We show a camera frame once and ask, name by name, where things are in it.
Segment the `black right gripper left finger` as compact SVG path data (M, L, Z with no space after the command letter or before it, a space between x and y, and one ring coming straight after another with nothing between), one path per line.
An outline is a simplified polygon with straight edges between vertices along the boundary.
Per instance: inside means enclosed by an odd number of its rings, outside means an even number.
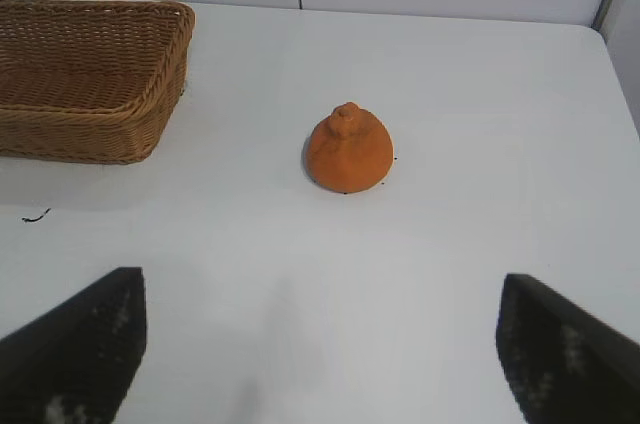
M113 422L146 346L143 271L116 268L2 338L2 422Z

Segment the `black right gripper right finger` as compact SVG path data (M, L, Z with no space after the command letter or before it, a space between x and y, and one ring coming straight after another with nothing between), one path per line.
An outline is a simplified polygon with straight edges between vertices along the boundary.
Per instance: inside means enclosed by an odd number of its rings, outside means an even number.
M638 344L534 277L505 276L495 345L526 422L638 422Z

